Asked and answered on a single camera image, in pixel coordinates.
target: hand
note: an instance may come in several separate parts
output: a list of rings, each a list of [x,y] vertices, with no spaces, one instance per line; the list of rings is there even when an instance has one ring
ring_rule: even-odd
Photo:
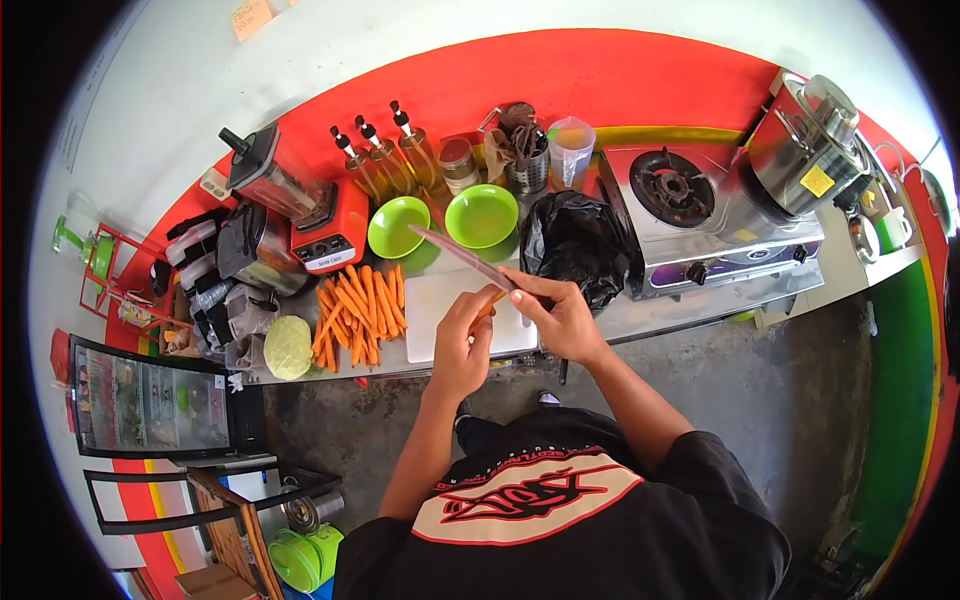
[[[610,349],[576,283],[527,275],[509,267],[500,267],[500,272],[522,290],[512,292],[510,302],[537,324],[540,339],[551,352],[588,366]],[[536,296],[550,298],[556,305],[547,312]]]
[[[472,330],[473,344],[469,341],[469,329],[480,310],[498,291],[493,284],[487,284],[479,292],[464,292],[446,311],[446,316],[437,325],[433,377],[427,385],[425,397],[435,396],[438,401],[450,402],[455,407],[483,385],[490,369],[493,321],[485,317]]]

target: black pants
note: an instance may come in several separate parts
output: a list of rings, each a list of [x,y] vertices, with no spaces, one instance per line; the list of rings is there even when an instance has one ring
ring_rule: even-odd
[[[503,431],[503,425],[492,420],[478,417],[464,417],[457,423],[457,444],[467,456],[476,454],[496,439]]]

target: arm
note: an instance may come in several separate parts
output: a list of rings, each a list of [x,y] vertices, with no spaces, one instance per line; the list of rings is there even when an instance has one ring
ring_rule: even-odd
[[[437,325],[433,376],[420,398],[420,412],[396,461],[380,503],[380,516],[413,521],[430,490],[450,468],[453,418],[457,405],[483,385],[490,368],[490,318],[468,331],[497,288],[464,292]]]
[[[510,295],[510,302],[537,324],[551,352],[587,368],[637,459],[656,470],[677,438],[693,426],[613,352],[576,283],[500,269],[521,289]],[[537,296],[556,305],[547,312]]]

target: dial knob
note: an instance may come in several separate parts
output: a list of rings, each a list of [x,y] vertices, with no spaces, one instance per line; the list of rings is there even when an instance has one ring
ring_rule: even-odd
[[[707,265],[702,262],[695,262],[686,269],[686,278],[697,285],[707,283]]]
[[[798,246],[793,250],[793,259],[799,262],[800,264],[804,264],[804,261],[806,260],[807,255],[808,255],[808,252],[806,251],[806,247],[803,244],[801,244],[800,246]]]

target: refrigerator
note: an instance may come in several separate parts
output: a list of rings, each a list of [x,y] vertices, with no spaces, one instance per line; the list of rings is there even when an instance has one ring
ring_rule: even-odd
[[[77,447],[104,458],[196,459],[263,451],[263,395],[232,393],[227,370],[70,336]]]

